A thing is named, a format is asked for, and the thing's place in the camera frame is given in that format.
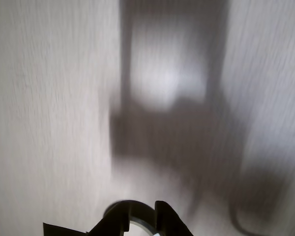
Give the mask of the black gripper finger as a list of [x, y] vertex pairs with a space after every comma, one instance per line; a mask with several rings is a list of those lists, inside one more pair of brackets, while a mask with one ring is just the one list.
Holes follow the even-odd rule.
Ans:
[[174, 209], [165, 201], [155, 202], [156, 229], [164, 236], [193, 236]]
[[110, 205], [103, 218], [87, 233], [88, 236], [123, 236], [130, 228], [129, 202]]

